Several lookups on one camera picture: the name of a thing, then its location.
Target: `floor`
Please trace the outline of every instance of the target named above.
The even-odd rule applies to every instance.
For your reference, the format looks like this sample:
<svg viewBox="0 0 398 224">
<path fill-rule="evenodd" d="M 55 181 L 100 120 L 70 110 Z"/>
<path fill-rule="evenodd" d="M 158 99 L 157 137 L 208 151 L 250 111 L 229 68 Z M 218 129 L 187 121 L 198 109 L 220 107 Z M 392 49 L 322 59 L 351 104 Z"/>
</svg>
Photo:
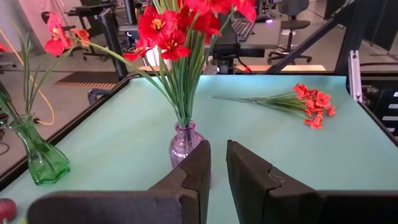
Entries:
<svg viewBox="0 0 398 224">
<path fill-rule="evenodd" d="M 298 30 L 294 36 L 294 44 L 300 44 L 310 35 L 312 35 L 317 29 L 319 29 L 324 23 L 323 19 L 319 15 L 323 15 L 325 12 L 325 3 L 322 1 L 312 1 L 310 7 L 302 12 L 298 19 L 306 19 L 312 22 L 311 26 Z M 336 59 L 341 47 L 345 30 L 337 27 L 334 28 L 329 34 L 324 36 L 316 44 L 311 46 L 304 54 L 313 56 L 311 64 L 323 65 L 327 70 L 333 70 L 336 64 Z M 93 40 L 93 42 L 101 44 L 103 38 Z M 281 44 L 287 42 L 287 36 L 282 36 L 280 39 Z M 31 53 L 31 66 L 35 67 L 39 63 L 41 55 L 37 55 L 40 52 Z M 369 44 L 363 42 L 360 51 L 359 58 L 361 63 L 364 62 L 396 62 L 388 56 L 371 56 L 371 54 L 386 54 L 385 50 L 377 47 L 371 47 Z M 17 108 L 22 107 L 22 67 L 17 63 L 16 58 L 12 55 L 6 55 L 5 58 L 8 60 L 15 61 L 17 64 L 16 68 L 11 66 L 5 67 L 8 69 L 7 72 L 0 75 L 0 80 L 4 86 L 10 91 L 13 102 Z M 54 58 L 48 58 L 42 65 L 40 70 L 46 68 Z M 264 65 L 266 64 L 266 58 L 242 58 L 242 60 L 248 65 Z M 305 60 L 296 60 L 297 64 L 307 64 Z M 397 71 L 398 66 L 376 66 L 376 67 L 364 67 L 363 70 L 390 70 Z M 45 126 L 42 124 L 37 125 L 37 129 L 43 138 L 49 137 L 55 131 L 60 129 L 63 125 L 68 123 L 77 114 L 82 112 L 87 106 L 89 106 L 87 100 L 87 92 L 90 87 L 73 87 L 73 86 L 58 86 L 54 83 L 71 74 L 74 71 L 114 71 L 113 64 L 110 60 L 102 61 L 98 58 L 89 57 L 85 62 L 82 60 L 81 52 L 75 52 L 74 57 L 68 57 L 61 65 L 53 72 L 47 79 L 45 84 L 42 86 L 42 91 L 51 103 L 55 111 L 55 122 L 53 125 Z M 49 106 L 43 100 L 42 97 L 37 97 L 33 111 L 36 113 L 36 117 L 43 121 L 51 122 L 52 116 Z M 9 130 L 6 130 L 1 142 L 4 142 L 10 146 L 10 150 L 5 154 L 0 155 L 0 176 L 7 170 L 11 165 L 18 161 L 24 154 L 24 148 L 17 136 Z M 5 150 L 3 145 L 0 145 L 0 154 Z"/>
</svg>

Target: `glass vase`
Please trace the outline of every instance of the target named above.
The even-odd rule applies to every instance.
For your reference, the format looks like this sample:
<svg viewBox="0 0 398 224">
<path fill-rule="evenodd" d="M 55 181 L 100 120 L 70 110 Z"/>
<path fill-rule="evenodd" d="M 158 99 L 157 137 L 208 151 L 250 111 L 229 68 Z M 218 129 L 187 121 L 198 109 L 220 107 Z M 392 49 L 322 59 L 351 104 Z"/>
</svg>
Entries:
<svg viewBox="0 0 398 224">
<path fill-rule="evenodd" d="M 19 136 L 25 147 L 33 181 L 36 185 L 55 183 L 70 171 L 68 158 L 40 136 L 31 114 L 20 117 L 21 121 L 11 121 L 7 127 Z"/>
<path fill-rule="evenodd" d="M 187 128 L 181 127 L 180 123 L 175 124 L 177 135 L 173 137 L 169 148 L 173 169 L 199 145 L 200 141 L 205 140 L 205 137 L 196 132 L 196 125 L 194 121 L 190 121 Z"/>
</svg>

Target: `green glass vase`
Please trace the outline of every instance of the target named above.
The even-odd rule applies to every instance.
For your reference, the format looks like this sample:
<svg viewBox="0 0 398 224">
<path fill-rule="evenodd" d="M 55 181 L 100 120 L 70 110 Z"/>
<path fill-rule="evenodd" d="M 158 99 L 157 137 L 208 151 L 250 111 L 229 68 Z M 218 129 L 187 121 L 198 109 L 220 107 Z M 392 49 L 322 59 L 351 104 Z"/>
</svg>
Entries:
<svg viewBox="0 0 398 224">
<path fill-rule="evenodd" d="M 33 181 L 36 185 L 55 183 L 70 171 L 68 158 L 40 136 L 31 114 L 20 117 L 20 121 L 11 121 L 8 128 L 15 131 L 25 147 Z"/>
</svg>

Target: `purple glass vase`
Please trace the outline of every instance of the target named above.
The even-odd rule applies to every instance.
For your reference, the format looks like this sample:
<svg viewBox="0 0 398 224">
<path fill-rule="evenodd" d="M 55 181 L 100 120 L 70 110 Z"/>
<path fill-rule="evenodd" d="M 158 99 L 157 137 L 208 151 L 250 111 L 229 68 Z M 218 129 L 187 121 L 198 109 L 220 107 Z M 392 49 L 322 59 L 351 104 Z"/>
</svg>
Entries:
<svg viewBox="0 0 398 224">
<path fill-rule="evenodd" d="M 200 141 L 205 140 L 205 137 L 196 132 L 196 126 L 194 121 L 190 121 L 187 128 L 181 127 L 178 122 L 175 124 L 177 135 L 170 142 L 169 149 L 173 169 L 199 145 Z"/>
</svg>

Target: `yellow cable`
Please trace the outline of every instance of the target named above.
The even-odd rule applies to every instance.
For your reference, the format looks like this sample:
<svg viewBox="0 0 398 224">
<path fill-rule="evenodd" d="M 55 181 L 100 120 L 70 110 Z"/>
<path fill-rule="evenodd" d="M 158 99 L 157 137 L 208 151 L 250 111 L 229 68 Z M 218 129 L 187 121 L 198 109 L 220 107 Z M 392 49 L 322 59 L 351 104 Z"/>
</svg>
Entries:
<svg viewBox="0 0 398 224">
<path fill-rule="evenodd" d="M 10 41 L 8 40 L 8 38 L 6 37 L 5 33 L 0 29 L 0 33 L 1 35 L 4 37 L 4 39 L 6 40 L 7 44 L 10 46 L 11 50 L 15 53 L 15 55 L 18 57 L 18 60 L 21 62 L 22 66 L 24 66 L 24 62 L 22 61 L 21 57 L 18 55 L 17 51 L 15 50 L 15 48 L 12 46 L 12 44 L 10 43 Z M 50 123 L 46 123 L 43 121 L 37 121 L 40 124 L 44 124 L 44 125 L 52 125 L 55 122 L 55 114 L 54 114 L 54 109 L 51 106 L 51 103 L 48 101 L 48 99 L 44 96 L 44 94 L 39 90 L 39 94 L 42 96 L 42 98 L 44 99 L 44 101 L 47 103 L 47 105 L 50 108 L 51 111 L 51 116 L 52 116 L 52 121 Z"/>
</svg>

